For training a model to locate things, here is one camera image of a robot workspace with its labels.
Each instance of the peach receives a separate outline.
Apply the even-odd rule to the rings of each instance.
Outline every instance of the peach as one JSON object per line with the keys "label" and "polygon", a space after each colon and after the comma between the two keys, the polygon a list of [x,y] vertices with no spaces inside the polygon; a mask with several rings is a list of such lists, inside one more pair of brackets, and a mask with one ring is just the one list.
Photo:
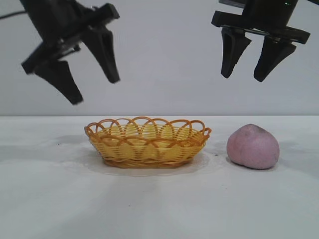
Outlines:
{"label": "peach", "polygon": [[280,149],[271,133],[257,125],[248,124],[229,137],[227,154],[236,164],[254,169],[268,169],[278,162]]}

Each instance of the white table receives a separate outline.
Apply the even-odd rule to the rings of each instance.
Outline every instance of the white table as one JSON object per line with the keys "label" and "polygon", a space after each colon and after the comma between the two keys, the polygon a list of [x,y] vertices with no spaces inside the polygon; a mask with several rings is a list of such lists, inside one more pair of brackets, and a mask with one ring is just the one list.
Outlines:
{"label": "white table", "polygon": [[[214,132],[191,165],[167,170],[104,165],[83,130],[103,118],[0,118],[1,239],[319,237],[319,117],[188,117]],[[280,142],[275,168],[226,159],[248,123]]]}

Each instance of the woven basket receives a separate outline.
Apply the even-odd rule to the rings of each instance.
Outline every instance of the woven basket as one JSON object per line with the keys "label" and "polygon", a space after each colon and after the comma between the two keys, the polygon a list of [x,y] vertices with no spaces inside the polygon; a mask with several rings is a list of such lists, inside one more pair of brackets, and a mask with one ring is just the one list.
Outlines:
{"label": "woven basket", "polygon": [[84,130],[104,163],[120,168],[180,167],[205,147],[212,131],[199,120],[148,117],[105,119]]}

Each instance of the white wall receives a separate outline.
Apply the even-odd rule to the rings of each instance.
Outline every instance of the white wall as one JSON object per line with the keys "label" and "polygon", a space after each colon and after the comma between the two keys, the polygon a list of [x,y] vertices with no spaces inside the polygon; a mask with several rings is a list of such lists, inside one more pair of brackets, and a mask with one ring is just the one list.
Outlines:
{"label": "white wall", "polygon": [[[82,0],[101,6],[105,0]],[[0,115],[318,115],[319,6],[300,0],[290,26],[312,33],[307,45],[259,83],[253,71],[263,38],[253,40],[230,79],[220,75],[221,29],[215,10],[241,9],[217,0],[113,0],[121,18],[110,28],[122,81],[111,85],[82,46],[67,57],[84,102],[72,106],[20,63],[40,42],[26,15],[0,21]],[[0,14],[22,10],[1,0]]]}

